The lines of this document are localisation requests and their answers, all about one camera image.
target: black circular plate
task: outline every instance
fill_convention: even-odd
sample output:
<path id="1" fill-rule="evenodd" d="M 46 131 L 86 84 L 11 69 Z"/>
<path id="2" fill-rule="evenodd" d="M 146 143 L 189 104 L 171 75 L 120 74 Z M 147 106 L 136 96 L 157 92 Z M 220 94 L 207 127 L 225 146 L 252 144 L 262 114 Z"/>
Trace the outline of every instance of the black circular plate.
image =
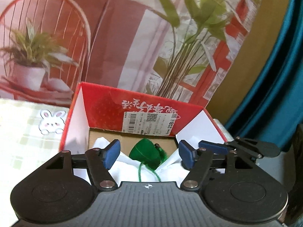
<path id="1" fill-rule="evenodd" d="M 54 179 L 21 181 L 14 187 L 11 204 L 19 218 L 40 224 L 63 222 L 92 204 L 94 192 L 84 179 L 74 175 Z"/>
<path id="2" fill-rule="evenodd" d="M 208 207 L 219 216 L 247 224 L 277 218 L 288 201 L 279 182 L 249 170 L 227 173 L 209 182 L 203 194 Z"/>

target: teal fabric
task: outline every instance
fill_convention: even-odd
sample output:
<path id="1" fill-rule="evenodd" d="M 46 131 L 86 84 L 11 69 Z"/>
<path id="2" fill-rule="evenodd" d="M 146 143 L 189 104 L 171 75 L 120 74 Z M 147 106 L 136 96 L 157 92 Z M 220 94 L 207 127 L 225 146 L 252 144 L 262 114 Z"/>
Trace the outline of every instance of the teal fabric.
<path id="1" fill-rule="evenodd" d="M 225 124 L 234 136 L 287 150 L 303 120 L 303 2 L 290 0 L 274 49 L 255 84 Z"/>
<path id="2" fill-rule="evenodd" d="M 283 24 L 282 24 L 281 31 L 280 31 L 279 36 L 277 38 L 277 42 L 275 43 L 274 48 L 273 48 L 273 50 L 272 50 L 272 52 L 269 56 L 269 59 L 267 60 L 266 65 L 264 66 L 263 70 L 261 71 L 258 79 L 255 81 L 254 85 L 252 86 L 252 88 L 247 93 L 246 97 L 243 99 L 243 101 L 241 102 L 239 107 L 236 109 L 234 114 L 231 116 L 231 118 L 224 125 L 226 129 L 229 129 L 230 126 L 236 121 L 236 119 L 244 111 L 245 107 L 248 105 L 248 103 L 251 101 L 253 96 L 256 94 L 256 91 L 258 90 L 258 88 L 260 88 L 260 86 L 262 85 L 262 82 L 263 82 L 264 78 L 266 77 L 266 75 L 268 74 L 269 69 L 272 67 L 272 65 L 274 63 L 274 60 L 277 57 L 277 54 L 278 54 L 279 50 L 281 49 L 282 43 L 283 43 L 283 41 L 286 37 L 286 34 L 289 30 L 291 20 L 292 20 L 292 16 L 293 16 L 293 12 L 294 12 L 294 3 L 295 3 L 295 0 L 290 0 L 289 1 L 288 9 L 287 9 L 287 12 L 284 16 L 284 21 L 283 21 Z"/>

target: red chair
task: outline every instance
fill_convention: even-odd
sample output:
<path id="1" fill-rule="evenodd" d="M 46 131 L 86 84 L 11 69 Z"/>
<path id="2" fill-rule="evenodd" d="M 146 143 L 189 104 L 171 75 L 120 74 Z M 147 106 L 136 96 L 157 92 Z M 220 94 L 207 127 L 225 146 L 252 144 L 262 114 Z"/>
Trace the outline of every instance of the red chair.
<path id="1" fill-rule="evenodd" d="M 13 0 L 0 15 L 1 47 L 11 45 L 11 29 L 25 30 L 25 19 L 33 22 L 38 32 L 47 32 L 55 35 L 61 46 L 68 49 L 67 55 L 78 63 L 78 67 L 62 65 L 62 70 L 51 68 L 50 78 L 64 81 L 75 91 L 81 81 L 84 61 L 90 52 L 91 33 L 87 18 L 80 6 L 73 0 Z M 14 99 L 28 100 L 51 105 L 69 106 L 71 94 L 47 91 L 30 91 L 21 88 L 9 80 L 13 64 L 5 66 L 5 59 L 0 59 L 0 89 L 11 93 Z"/>

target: cartoon rabbit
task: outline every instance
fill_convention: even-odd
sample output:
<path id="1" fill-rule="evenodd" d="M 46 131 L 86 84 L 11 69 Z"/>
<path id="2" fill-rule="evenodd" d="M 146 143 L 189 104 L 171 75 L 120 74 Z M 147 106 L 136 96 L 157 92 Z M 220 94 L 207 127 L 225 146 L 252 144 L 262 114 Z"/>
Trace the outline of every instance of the cartoon rabbit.
<path id="1" fill-rule="evenodd" d="M 65 125 L 62 118 L 65 113 L 65 111 L 57 111 L 52 115 L 50 111 L 42 109 L 40 111 L 42 120 L 39 124 L 42 135 L 48 135 L 49 133 L 62 134 Z"/>

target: red cardboard box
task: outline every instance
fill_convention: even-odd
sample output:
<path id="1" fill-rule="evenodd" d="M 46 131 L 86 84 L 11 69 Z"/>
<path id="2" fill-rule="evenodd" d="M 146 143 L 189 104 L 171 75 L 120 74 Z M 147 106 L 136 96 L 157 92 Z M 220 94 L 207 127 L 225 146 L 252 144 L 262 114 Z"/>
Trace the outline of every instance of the red cardboard box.
<path id="1" fill-rule="evenodd" d="M 193 147 L 201 140 L 227 141 L 201 106 L 82 82 L 66 119 L 60 150 L 84 153 L 99 137 L 119 139 L 127 155 L 143 137 L 159 143 L 168 155 L 182 139 Z"/>

